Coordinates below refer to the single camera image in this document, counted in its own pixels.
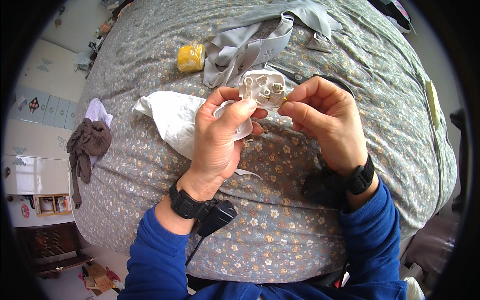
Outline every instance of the hand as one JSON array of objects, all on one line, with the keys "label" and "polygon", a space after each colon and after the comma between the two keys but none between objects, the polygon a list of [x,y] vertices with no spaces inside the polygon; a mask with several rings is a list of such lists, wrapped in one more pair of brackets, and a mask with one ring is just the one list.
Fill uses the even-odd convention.
[{"label": "hand", "polygon": [[[195,146],[192,166],[182,176],[177,189],[185,190],[197,201],[211,200],[222,183],[233,175],[240,161],[242,141],[233,141],[236,129],[249,117],[263,119],[268,115],[257,109],[253,99],[245,99],[227,108],[216,119],[213,112],[227,100],[240,100],[237,88],[220,87],[199,108],[195,117]],[[253,122],[253,133],[263,128]]]},{"label": "hand", "polygon": [[320,77],[297,86],[278,110],[293,119],[293,130],[315,136],[329,167],[349,177],[367,163],[368,152],[353,97]]}]

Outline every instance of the white plastic bag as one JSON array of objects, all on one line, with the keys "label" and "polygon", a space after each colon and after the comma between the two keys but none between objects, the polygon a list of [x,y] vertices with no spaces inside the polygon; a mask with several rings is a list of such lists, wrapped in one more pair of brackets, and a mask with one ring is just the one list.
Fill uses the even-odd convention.
[{"label": "white plastic bag", "polygon": [[78,69],[88,70],[88,67],[93,62],[90,56],[93,54],[93,50],[89,52],[80,52],[73,56],[73,70],[77,72]]},{"label": "white plastic bag", "polygon": [[407,300],[425,300],[425,295],[414,277],[404,279],[407,282]]}]

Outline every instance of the left hand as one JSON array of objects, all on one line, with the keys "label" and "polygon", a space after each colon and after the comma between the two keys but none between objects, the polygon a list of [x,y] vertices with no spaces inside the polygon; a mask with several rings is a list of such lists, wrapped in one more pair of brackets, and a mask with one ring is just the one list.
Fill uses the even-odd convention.
[{"label": "left hand", "polygon": [[[240,100],[237,88],[220,87],[198,109],[195,117],[195,146],[192,166],[182,176],[177,189],[185,190],[197,201],[211,200],[222,183],[230,178],[240,161],[242,141],[233,141],[236,129],[249,117],[263,119],[268,115],[257,109],[253,99],[232,104],[224,114],[215,118],[217,107],[227,100]],[[253,133],[262,134],[263,128],[253,122]]]}]

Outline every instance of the bed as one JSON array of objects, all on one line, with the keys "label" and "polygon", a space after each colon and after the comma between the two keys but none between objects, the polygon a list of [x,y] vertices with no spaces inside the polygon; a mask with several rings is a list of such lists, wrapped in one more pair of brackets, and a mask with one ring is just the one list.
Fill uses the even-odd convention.
[{"label": "bed", "polygon": [[[144,212],[167,193],[190,161],[159,137],[155,123],[132,114],[135,101],[155,91],[208,97],[201,72],[176,67],[180,46],[207,37],[231,16],[260,0],[136,0],[108,35],[88,77],[75,127],[93,98],[114,116],[112,144],[79,180],[83,204],[73,214],[91,244],[129,254]],[[434,130],[424,88],[429,80],[415,51],[367,0],[318,1],[343,25],[332,32],[332,53],[307,49],[313,32],[294,25],[274,62],[303,74],[323,73],[347,81],[356,94],[367,146],[377,172],[401,214],[402,239],[414,235],[448,201],[456,162],[445,119]],[[288,80],[291,91],[296,84]],[[305,201],[306,176],[322,163],[318,143],[293,132],[291,120],[271,110],[268,129],[244,142],[240,168],[217,193],[239,212],[227,227],[205,239],[187,273],[215,280],[284,283],[329,273],[347,253],[337,210]],[[198,237],[191,235],[189,255]]]}]

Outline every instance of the yellow tape roll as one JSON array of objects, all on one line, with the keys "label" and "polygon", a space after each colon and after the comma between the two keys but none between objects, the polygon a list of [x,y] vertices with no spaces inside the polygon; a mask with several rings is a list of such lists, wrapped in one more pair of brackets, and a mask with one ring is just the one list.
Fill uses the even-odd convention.
[{"label": "yellow tape roll", "polygon": [[178,54],[180,72],[195,72],[204,69],[205,47],[203,45],[182,46]]}]

